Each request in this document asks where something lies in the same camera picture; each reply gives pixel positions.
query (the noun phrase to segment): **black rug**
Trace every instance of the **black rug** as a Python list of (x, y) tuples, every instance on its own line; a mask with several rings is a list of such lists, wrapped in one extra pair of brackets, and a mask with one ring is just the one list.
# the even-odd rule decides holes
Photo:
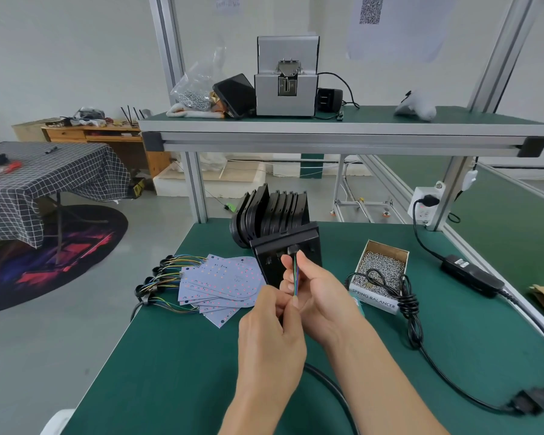
[[(84, 223), (63, 213), (63, 247), (58, 264), (56, 237), (45, 237), (39, 249), (22, 241), (8, 241), (1, 246), (0, 310), (42, 296), (78, 278), (111, 253), (127, 230), (127, 219), (116, 209), (99, 205), (66, 207), (83, 219), (109, 222)], [(44, 234), (56, 233), (55, 212), (45, 219)]]

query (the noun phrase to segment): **silver machine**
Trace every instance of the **silver machine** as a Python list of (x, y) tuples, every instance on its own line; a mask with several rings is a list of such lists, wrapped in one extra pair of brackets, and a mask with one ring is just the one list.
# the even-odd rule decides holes
[(258, 116), (314, 116), (318, 36), (259, 36), (254, 75)]

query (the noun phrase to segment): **gray cloth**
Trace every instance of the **gray cloth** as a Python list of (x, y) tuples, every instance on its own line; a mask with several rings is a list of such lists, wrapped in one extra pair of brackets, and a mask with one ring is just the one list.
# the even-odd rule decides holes
[[(52, 153), (44, 153), (57, 146)], [(95, 201), (125, 198), (129, 172), (104, 143), (2, 142), (0, 153), (22, 167), (0, 174), (0, 240), (42, 245), (38, 197), (69, 191)]]

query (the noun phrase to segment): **white paper sheet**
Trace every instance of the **white paper sheet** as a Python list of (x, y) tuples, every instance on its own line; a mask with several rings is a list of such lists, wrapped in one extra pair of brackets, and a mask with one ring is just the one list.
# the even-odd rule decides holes
[(455, 0), (355, 0), (347, 57), (430, 63), (442, 49), (454, 6)]
[(216, 0), (216, 12), (222, 15), (240, 13), (240, 0)]

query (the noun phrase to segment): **clear plastic bag of screws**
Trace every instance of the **clear plastic bag of screws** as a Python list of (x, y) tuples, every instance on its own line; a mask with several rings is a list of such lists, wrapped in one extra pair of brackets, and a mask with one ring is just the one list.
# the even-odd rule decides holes
[(189, 109), (210, 111), (214, 103), (213, 85), (225, 78), (222, 71), (224, 61), (225, 46), (222, 43), (210, 56), (196, 61), (186, 70), (170, 94)]
[[(397, 288), (401, 276), (406, 272), (408, 260), (409, 252), (406, 250), (369, 240), (355, 271), (366, 273), (368, 269), (377, 269), (383, 274), (387, 285)], [(379, 277), (376, 273), (371, 276), (375, 279)], [(354, 276), (348, 290), (365, 304), (392, 314), (399, 311), (396, 299), (393, 299), (383, 287), (370, 284), (362, 276)]]

